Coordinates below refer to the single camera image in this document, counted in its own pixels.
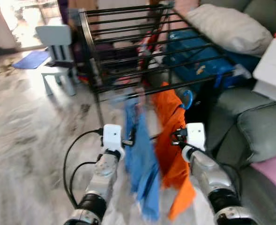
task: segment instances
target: white chair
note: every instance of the white chair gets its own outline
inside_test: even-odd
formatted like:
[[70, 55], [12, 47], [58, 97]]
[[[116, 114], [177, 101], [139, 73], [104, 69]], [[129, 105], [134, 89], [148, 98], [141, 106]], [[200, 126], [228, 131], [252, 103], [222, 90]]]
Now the white chair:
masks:
[[45, 77], [47, 75], [52, 75], [55, 77], [56, 82], [61, 85], [60, 77], [64, 77], [66, 82], [66, 91], [69, 95], [75, 95], [75, 90], [72, 85], [72, 81], [69, 77], [69, 73], [72, 73], [72, 78], [76, 83], [79, 82], [76, 76], [76, 68], [74, 67], [74, 62], [71, 57], [71, 52], [69, 50], [69, 45], [71, 44], [71, 31], [68, 25], [57, 25], [57, 26], [38, 26], [36, 27], [37, 34], [41, 42], [48, 46], [48, 51], [50, 53], [52, 61], [69, 63], [70, 68], [67, 67], [47, 67], [44, 66], [42, 69], [42, 78], [44, 81], [45, 89], [47, 95], [52, 94], [47, 80]]

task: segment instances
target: marble floor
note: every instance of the marble floor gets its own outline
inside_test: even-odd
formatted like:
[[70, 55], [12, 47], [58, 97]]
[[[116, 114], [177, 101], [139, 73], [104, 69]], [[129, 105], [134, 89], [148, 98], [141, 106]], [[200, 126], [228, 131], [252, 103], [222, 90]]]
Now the marble floor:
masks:
[[[22, 53], [0, 57], [0, 65], [7, 57], [21, 58]], [[70, 97], [53, 77], [48, 81], [54, 93], [50, 97], [45, 94], [40, 68], [16, 69], [8, 76], [0, 74], [0, 224], [3, 225], [64, 223], [72, 213], [72, 206], [62, 184], [63, 157], [78, 135], [100, 126], [93, 95], [86, 85], [78, 84], [77, 94]], [[101, 107], [105, 123], [123, 125], [122, 104], [103, 102]], [[160, 126], [151, 106], [147, 106], [147, 116], [149, 132], [158, 133]], [[95, 135], [81, 139], [70, 154], [68, 175], [80, 162], [95, 160], [99, 146], [99, 137]], [[91, 176], [89, 165], [78, 172], [74, 185], [77, 200]], [[193, 205], [173, 222], [166, 215], [176, 191], [161, 191], [162, 216], [155, 224], [213, 224], [208, 204], [197, 182], [194, 184], [197, 197]], [[141, 219], [129, 193], [123, 162], [118, 167], [114, 197], [103, 224], [149, 224]]]

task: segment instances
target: black metal rack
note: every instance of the black metal rack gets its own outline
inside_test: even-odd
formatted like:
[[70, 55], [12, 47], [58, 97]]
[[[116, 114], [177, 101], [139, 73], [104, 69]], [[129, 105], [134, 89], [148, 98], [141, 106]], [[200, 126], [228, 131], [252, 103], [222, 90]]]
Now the black metal rack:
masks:
[[[131, 14], [131, 15], [134, 14], [134, 15], [132, 17], [126, 17], [126, 18], [114, 19], [114, 20], [101, 19], [103, 18], [103, 16], [125, 15], [125, 14]], [[89, 22], [89, 19], [91, 17], [97, 17], [98, 19], [95, 22]], [[128, 26], [122, 25], [123, 23], [128, 21], [142, 21], [142, 20], [149, 20], [149, 19], [153, 21], [145, 24], [134, 24], [134, 25], [128, 25]], [[193, 80], [189, 82], [172, 83], [171, 69], [175, 67], [192, 65], [203, 61], [216, 60], [216, 59], [225, 59], [232, 65], [235, 65], [235, 63], [227, 55], [225, 55], [225, 53], [219, 46], [211, 42], [209, 38], [207, 38], [205, 35], [201, 34], [195, 27], [193, 27], [187, 21], [185, 17], [183, 17], [175, 9], [173, 9], [172, 4], [169, 4], [169, 5], [159, 4], [154, 6], [147, 5], [147, 6], [82, 11], [80, 12], [80, 20], [81, 20], [81, 32], [82, 32], [82, 40], [83, 40], [82, 43], [83, 43], [83, 49], [84, 49], [84, 56], [86, 59], [86, 68], [88, 70], [89, 83], [95, 94], [99, 118], [102, 126], [104, 124], [104, 121], [103, 121], [103, 117], [99, 106], [99, 102], [100, 102], [99, 93], [102, 93], [108, 90], [117, 90], [117, 89], [122, 89], [127, 87], [139, 86], [141, 85], [141, 81], [147, 77], [146, 76], [147, 74], [168, 70], [169, 85], [164, 87], [147, 88], [145, 90], [145, 95], [150, 95], [150, 94], [158, 93], [165, 90], [184, 87], [191, 84], [212, 81], [217, 77], [217, 75], [211, 75], [210, 77], [207, 77], [207, 78]], [[180, 22], [185, 23], [186, 27], [178, 28], [178, 29], [171, 28], [172, 24], [180, 23]], [[111, 26], [109, 28], [103, 28], [103, 29], [100, 29], [99, 27], [96, 29], [95, 28], [92, 29], [92, 26], [97, 27], [97, 26], [102, 26], [103, 24], [114, 24], [114, 26]], [[131, 35], [126, 34], [126, 32], [139, 31], [142, 29], [145, 29], [147, 32], [139, 33], [139, 34], [131, 34]], [[180, 30], [191, 30], [191, 29], [197, 33], [195, 37], [170, 39], [171, 32], [180, 31]], [[167, 34], [167, 38], [164, 40], [157, 40], [158, 36], [164, 33]], [[104, 38], [105, 35], [110, 35], [110, 36], [115, 35], [115, 37]], [[138, 41], [140, 41], [142, 38], [153, 37], [154, 35], [157, 36], [154, 42], [147, 43], [147, 44], [138, 43]], [[165, 45], [175, 41], [182, 41], [182, 40], [199, 38], [199, 37], [206, 40], [208, 44], [180, 49], [176, 51], [165, 51], [160, 53], [153, 53], [156, 45]], [[108, 43], [118, 42], [118, 41], [130, 41], [135, 44], [132, 46], [110, 48], [110, 49], [104, 49], [104, 50], [98, 50], [96, 48], [98, 44], [108, 44]], [[122, 56], [122, 54], [124, 54], [125, 51], [135, 50], [137, 48], [148, 47], [148, 46], [152, 46], [151, 51], [148, 54], [137, 55], [134, 57], [125, 56], [121, 59], [114, 58], [114, 55], [116, 53], [119, 53]], [[176, 65], [160, 65], [155, 68], [148, 68], [148, 66], [151, 64], [149, 62], [151, 61], [151, 59], [153, 59], [156, 56], [172, 55], [180, 52], [181, 53], [188, 52], [191, 50], [198, 50], [197, 53], [199, 53], [203, 49], [206, 49], [208, 47], [213, 47], [215, 50], [218, 51], [220, 55], [215, 57], [208, 57], [200, 60], [185, 61], [182, 63], [178, 63]], [[105, 59], [101, 59], [101, 54], [105, 54], [105, 53], [106, 54], [112, 53], [113, 56], [109, 56], [109, 57], [106, 57]], [[228, 73], [224, 73], [223, 77], [227, 77], [231, 75], [232, 75], [232, 72], [228, 72]], [[114, 81], [120, 78], [122, 78], [123, 81], [126, 79], [131, 80], [133, 78], [139, 78], [139, 81], [130, 82], [126, 84], [114, 84]], [[127, 99], [135, 98], [137, 96], [139, 96], [139, 93], [131, 93], [131, 94], [127, 94], [126, 98]]]

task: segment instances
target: orange cloth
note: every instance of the orange cloth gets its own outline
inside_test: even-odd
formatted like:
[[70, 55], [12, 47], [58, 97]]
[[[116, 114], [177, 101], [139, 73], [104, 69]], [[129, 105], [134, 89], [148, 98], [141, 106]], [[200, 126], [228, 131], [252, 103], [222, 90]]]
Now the orange cloth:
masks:
[[178, 128], [184, 128], [185, 110], [180, 108], [181, 100], [174, 90], [163, 91], [153, 96], [157, 115], [163, 125], [163, 131], [157, 138], [156, 154], [163, 176], [163, 187], [179, 189], [169, 212], [169, 219], [185, 211], [195, 197], [195, 190], [189, 179], [189, 164], [181, 156], [178, 146], [171, 145], [170, 134]]

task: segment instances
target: blue towel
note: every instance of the blue towel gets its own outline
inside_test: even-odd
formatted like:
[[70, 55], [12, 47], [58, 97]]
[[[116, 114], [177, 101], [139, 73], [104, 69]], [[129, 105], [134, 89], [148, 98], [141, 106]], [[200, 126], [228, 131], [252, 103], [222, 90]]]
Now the blue towel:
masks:
[[49, 57], [48, 52], [32, 51], [19, 62], [12, 66], [18, 69], [36, 69]]
[[130, 174], [131, 191], [137, 193], [136, 200], [140, 202], [142, 215], [145, 219], [159, 219], [159, 164], [154, 147], [149, 139], [145, 113], [135, 119], [136, 99], [126, 104], [126, 138], [129, 138], [133, 127], [136, 128], [133, 147], [125, 147], [126, 170]]

